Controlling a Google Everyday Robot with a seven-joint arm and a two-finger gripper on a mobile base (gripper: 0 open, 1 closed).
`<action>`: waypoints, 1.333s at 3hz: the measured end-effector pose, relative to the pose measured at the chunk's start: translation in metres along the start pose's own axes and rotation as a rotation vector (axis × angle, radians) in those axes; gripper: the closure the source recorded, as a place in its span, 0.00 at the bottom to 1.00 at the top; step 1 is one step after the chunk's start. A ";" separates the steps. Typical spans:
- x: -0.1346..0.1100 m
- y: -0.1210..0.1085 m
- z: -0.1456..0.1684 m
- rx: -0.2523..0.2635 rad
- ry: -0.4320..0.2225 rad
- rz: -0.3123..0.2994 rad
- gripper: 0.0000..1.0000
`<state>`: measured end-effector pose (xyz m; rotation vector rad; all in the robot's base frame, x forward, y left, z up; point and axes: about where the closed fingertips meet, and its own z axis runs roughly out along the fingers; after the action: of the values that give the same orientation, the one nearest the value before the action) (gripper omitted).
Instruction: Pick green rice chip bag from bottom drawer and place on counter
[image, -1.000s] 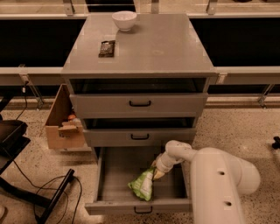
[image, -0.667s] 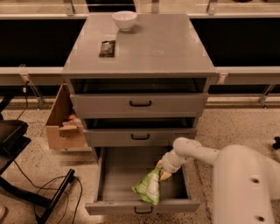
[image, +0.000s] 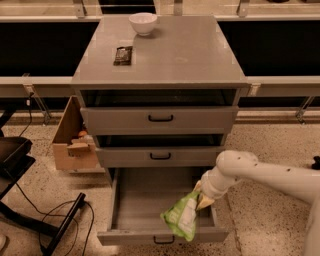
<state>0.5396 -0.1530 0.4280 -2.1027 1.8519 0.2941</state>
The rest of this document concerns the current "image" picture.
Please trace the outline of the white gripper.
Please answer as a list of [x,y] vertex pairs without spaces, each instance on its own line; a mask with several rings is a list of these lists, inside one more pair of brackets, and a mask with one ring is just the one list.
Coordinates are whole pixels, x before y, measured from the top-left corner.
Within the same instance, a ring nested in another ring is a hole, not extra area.
[[224,175],[218,168],[206,171],[193,188],[193,191],[202,191],[203,193],[198,197],[196,210],[199,211],[212,205],[215,200],[224,196],[233,185],[234,178]]

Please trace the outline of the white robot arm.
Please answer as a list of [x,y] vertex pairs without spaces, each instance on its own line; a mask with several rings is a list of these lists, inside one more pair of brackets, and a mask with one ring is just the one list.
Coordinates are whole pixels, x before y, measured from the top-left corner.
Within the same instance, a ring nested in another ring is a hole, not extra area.
[[197,182],[197,209],[220,199],[241,179],[250,179],[311,204],[302,256],[320,256],[320,173],[313,169],[261,162],[247,151],[225,150]]

